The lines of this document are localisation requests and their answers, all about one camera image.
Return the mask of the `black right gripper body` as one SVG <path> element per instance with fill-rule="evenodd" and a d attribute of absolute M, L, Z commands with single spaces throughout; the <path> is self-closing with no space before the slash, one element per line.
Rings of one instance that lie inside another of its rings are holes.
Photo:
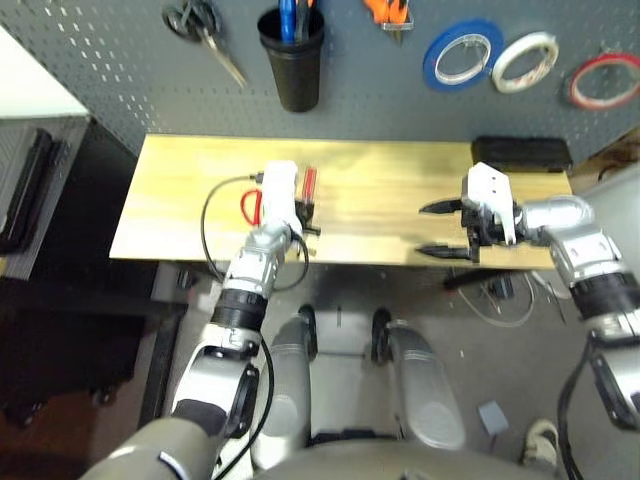
<path fill-rule="evenodd" d="M 467 231 L 468 258 L 480 262 L 480 249 L 505 242 L 504 229 L 495 212 L 485 204 L 461 201 L 461 226 Z"/>

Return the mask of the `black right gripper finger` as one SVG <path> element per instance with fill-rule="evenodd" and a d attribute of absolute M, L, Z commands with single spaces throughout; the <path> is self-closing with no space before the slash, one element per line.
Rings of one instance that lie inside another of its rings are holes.
<path fill-rule="evenodd" d="M 473 260 L 470 248 L 464 246 L 449 246 L 446 244 L 428 243 L 416 247 L 415 251 L 419 254 L 438 259 L 466 261 Z"/>
<path fill-rule="evenodd" d="M 420 214 L 453 214 L 461 211 L 463 203 L 461 199 L 446 199 L 424 205 L 419 209 Z"/>

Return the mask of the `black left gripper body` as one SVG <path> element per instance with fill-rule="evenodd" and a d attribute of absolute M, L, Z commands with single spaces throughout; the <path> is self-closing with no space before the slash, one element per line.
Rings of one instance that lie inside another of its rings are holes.
<path fill-rule="evenodd" d="M 296 200 L 296 217 L 301 223 L 302 231 L 306 234 L 319 235 L 320 229 L 312 225 L 315 204 L 311 201 Z"/>

